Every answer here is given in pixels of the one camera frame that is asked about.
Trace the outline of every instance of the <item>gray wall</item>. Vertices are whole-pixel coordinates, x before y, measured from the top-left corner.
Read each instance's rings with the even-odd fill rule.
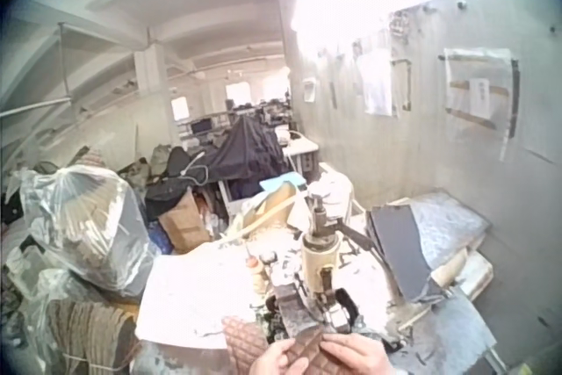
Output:
[[[413,12],[409,44],[393,42],[393,55],[414,63],[413,110],[399,119],[364,113],[352,65],[304,59],[290,29],[295,0],[279,7],[297,119],[321,158],[351,178],[359,201],[372,206],[442,187],[492,222],[482,252],[495,280],[476,304],[500,355],[516,364],[562,334],[562,3],[466,1],[467,11],[457,0],[438,0],[433,13]],[[556,24],[560,35],[550,32]],[[503,133],[449,140],[445,66],[437,59],[446,47],[509,48],[520,60],[518,128],[503,161]],[[302,96],[309,76],[321,82],[313,104]],[[393,78],[404,90],[404,71]]]

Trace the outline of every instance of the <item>string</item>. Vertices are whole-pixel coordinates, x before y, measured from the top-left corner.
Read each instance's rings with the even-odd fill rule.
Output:
[[[127,353],[127,355],[125,356],[125,360],[124,363],[119,367],[119,368],[110,368],[109,366],[102,366],[101,364],[91,364],[88,359],[84,359],[82,357],[76,357],[76,356],[70,356],[67,355],[66,353],[62,353],[62,355],[64,357],[67,357],[68,359],[73,359],[73,360],[79,360],[81,362],[86,362],[88,364],[88,366],[92,367],[92,368],[98,368],[98,369],[103,369],[105,371],[109,371],[109,372],[119,372],[124,370],[133,360],[133,356],[134,353],[137,351],[137,349],[141,346],[141,343],[136,343],[136,345],[131,349],[131,351],[129,351]]]

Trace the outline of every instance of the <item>window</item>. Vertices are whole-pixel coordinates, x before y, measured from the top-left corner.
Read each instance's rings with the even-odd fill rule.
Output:
[[[175,121],[190,117],[190,109],[187,106],[185,97],[178,97],[172,100],[172,111],[174,112]]]
[[[234,101],[234,105],[252,103],[249,83],[231,83],[227,85],[227,98]]]
[[[268,76],[263,80],[263,99],[270,101],[273,98],[285,99],[289,90],[289,78],[285,75]]]

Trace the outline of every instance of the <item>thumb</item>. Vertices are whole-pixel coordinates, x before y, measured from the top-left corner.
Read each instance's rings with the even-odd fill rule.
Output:
[[[302,375],[305,373],[306,368],[308,368],[308,364],[308,359],[306,357],[301,357],[287,369],[285,375]]]

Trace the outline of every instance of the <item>person's right hand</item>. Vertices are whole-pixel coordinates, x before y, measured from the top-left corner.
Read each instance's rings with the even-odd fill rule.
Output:
[[[320,347],[336,357],[354,373],[391,375],[395,371],[388,360],[383,343],[359,334],[325,334]]]

